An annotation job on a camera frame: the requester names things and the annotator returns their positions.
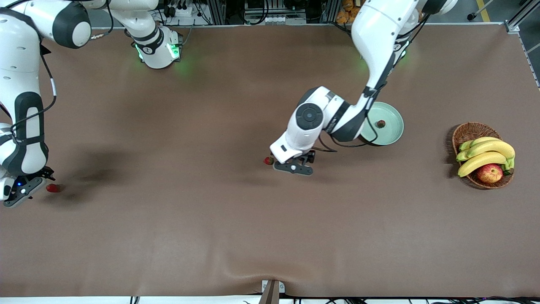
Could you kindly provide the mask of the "aluminium frame post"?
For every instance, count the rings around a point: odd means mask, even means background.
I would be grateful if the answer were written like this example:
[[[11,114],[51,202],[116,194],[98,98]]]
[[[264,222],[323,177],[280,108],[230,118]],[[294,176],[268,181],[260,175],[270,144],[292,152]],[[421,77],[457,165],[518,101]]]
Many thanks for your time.
[[[206,0],[211,15],[211,24],[221,26],[226,24],[227,0]]]

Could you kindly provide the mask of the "table cover cloth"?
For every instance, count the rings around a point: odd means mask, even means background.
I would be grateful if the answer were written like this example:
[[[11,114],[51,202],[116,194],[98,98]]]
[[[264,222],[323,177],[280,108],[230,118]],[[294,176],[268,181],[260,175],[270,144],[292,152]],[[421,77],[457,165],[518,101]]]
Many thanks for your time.
[[[427,25],[379,100],[385,147],[318,153],[305,177],[264,164],[299,98],[350,103],[366,63],[334,26],[195,28],[153,71],[123,31],[46,60],[60,193],[0,206],[0,296],[250,294],[540,297],[540,91],[502,25]],[[516,156],[476,189],[452,134],[480,122]]]

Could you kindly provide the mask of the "white power strip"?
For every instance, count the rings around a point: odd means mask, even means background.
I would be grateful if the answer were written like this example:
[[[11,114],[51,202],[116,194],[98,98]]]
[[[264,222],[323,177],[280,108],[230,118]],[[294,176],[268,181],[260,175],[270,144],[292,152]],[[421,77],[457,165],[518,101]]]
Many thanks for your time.
[[[168,17],[202,17],[203,11],[193,0],[163,0],[163,12]]]

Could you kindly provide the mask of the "yellow banana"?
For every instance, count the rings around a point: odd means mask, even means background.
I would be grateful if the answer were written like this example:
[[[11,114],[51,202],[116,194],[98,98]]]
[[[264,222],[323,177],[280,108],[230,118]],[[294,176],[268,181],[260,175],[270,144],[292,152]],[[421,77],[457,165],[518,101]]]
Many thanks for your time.
[[[485,142],[485,141],[501,141],[499,138],[496,138],[496,137],[480,137],[480,138],[477,138],[475,140],[470,140],[470,141],[466,141],[464,142],[463,144],[461,144],[461,146],[459,146],[459,151],[462,152],[462,151],[465,151],[467,149],[470,149],[470,147],[476,145],[476,144],[480,144],[482,142]]]
[[[462,178],[486,164],[506,164],[507,159],[499,152],[484,152],[463,162],[457,175]]]
[[[497,152],[503,155],[507,160],[511,160],[516,156],[514,148],[503,141],[498,140],[489,140],[483,141],[479,144],[471,146],[469,149],[460,152],[457,154],[456,160],[458,162],[463,162],[469,158],[479,156],[485,152]]]

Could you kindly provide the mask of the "light green round plate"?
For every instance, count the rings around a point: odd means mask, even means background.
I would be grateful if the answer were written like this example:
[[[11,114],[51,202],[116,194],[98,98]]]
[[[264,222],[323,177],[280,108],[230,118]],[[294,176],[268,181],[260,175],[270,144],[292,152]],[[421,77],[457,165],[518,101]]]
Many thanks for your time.
[[[386,127],[380,129],[377,121],[384,120]],[[404,131],[404,121],[401,114],[391,105],[384,102],[374,102],[367,113],[359,136],[375,146],[387,146],[398,141]]]

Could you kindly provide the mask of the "white socket bar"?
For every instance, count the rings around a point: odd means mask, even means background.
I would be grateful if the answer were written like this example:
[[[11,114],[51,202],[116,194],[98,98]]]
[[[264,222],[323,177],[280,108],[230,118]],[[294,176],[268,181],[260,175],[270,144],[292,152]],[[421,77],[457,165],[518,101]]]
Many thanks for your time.
[[[255,24],[260,21],[262,16],[245,15],[245,20],[249,24]],[[258,25],[304,25],[307,24],[307,19],[304,15],[269,15]]]

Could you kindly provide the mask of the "red apple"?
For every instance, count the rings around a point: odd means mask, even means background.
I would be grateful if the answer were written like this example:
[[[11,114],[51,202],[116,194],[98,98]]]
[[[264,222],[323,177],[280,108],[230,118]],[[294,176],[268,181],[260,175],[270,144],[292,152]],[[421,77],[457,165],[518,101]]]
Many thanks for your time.
[[[486,164],[476,170],[478,180],[485,184],[494,184],[504,176],[502,167],[499,164]]]

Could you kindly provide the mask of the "bag of orange buns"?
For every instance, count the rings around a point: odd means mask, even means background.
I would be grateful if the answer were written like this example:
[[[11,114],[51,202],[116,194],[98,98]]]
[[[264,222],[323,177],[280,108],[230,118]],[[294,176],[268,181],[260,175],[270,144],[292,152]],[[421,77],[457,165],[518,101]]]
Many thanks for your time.
[[[337,12],[335,22],[338,24],[353,23],[359,13],[362,2],[363,0],[340,0],[341,7]]]

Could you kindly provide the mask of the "grey metal pole bracket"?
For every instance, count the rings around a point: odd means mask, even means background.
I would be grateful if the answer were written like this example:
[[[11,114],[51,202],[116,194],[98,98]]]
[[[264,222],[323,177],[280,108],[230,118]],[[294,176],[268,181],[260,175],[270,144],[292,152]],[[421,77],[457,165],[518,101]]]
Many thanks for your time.
[[[263,280],[259,304],[279,304],[281,294],[285,294],[285,283],[278,280]]]

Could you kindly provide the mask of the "brown wicker basket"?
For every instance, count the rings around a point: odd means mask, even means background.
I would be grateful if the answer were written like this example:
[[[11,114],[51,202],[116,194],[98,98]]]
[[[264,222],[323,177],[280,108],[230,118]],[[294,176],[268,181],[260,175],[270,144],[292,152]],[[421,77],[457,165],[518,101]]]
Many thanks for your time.
[[[492,127],[480,122],[467,122],[456,127],[452,134],[452,145],[455,154],[460,152],[460,147],[467,141],[476,140],[480,137],[493,137],[501,140],[500,134]],[[467,183],[476,189],[500,189],[511,183],[513,180],[513,169],[508,175],[504,175],[496,183],[488,184],[481,181],[475,172],[465,177]]]

